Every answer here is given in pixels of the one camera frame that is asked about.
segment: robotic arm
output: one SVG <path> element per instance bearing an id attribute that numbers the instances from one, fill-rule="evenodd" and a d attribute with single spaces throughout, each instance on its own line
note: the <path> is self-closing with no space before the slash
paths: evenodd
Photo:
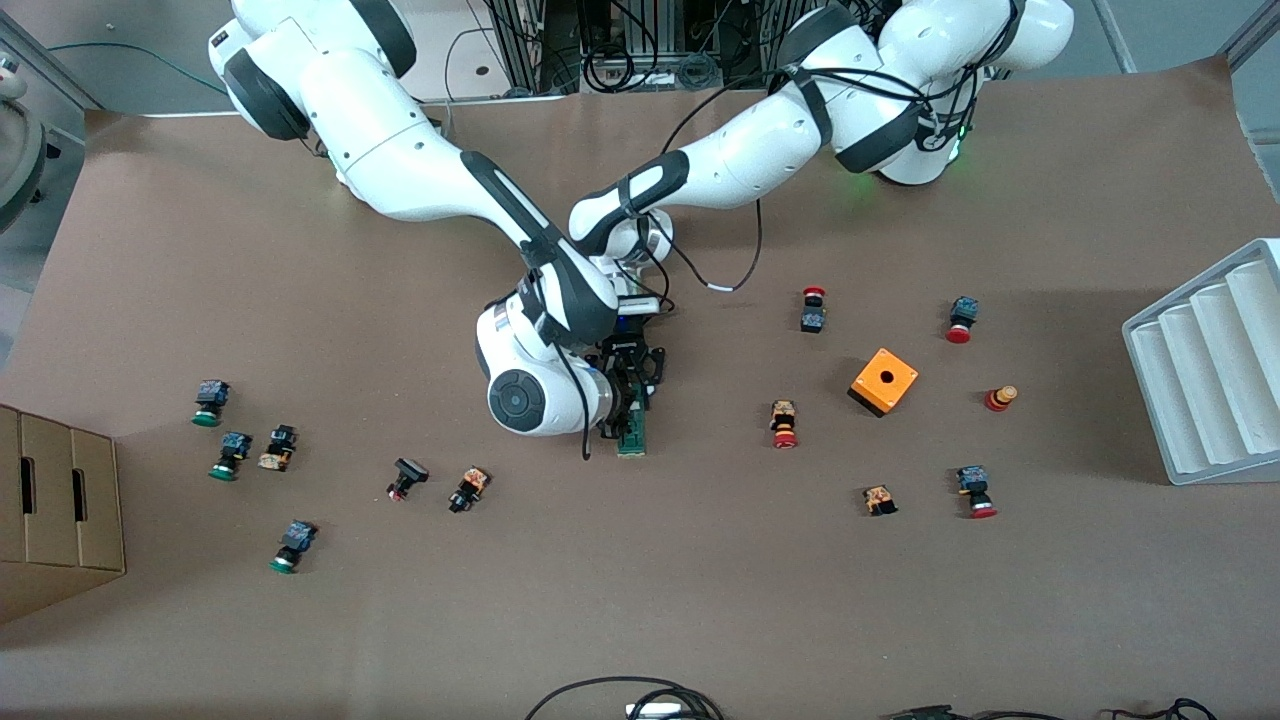
<path id="1" fill-rule="evenodd" d="M 623 256 L 636 218 L 668 205 L 730 209 L 758 200 L 827 143 L 851 173 L 929 182 L 959 141 L 982 83 L 978 68 L 1041 67 L 1065 47 L 1073 23 L 1062 0 L 909 0 L 877 46 L 847 9 L 813 10 L 781 44 L 790 79 L 778 92 L 584 197 L 570 234 L 588 255 Z M 654 219 L 669 225 L 664 214 Z"/>
<path id="2" fill-rule="evenodd" d="M 338 179 L 410 222 L 471 215 L 498 227 L 529 272 L 476 322 L 476 357 L 499 424 L 531 436 L 593 427 L 613 410 L 609 380 L 573 351 L 607 337 L 612 284 L 506 173 L 431 126 L 398 82 L 415 60 L 388 0 L 233 0 L 210 61 L 251 124 L 276 140 L 315 131 Z"/>

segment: orange block with black base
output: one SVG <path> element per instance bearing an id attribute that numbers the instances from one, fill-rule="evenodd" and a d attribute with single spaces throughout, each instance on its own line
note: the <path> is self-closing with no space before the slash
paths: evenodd
<path id="1" fill-rule="evenodd" d="M 876 351 L 876 356 L 863 368 L 863 372 L 858 373 L 858 378 L 850 383 L 849 397 L 856 400 L 877 418 L 883 418 L 890 410 L 897 407 L 916 377 L 919 373 L 914 368 L 882 347 Z"/>

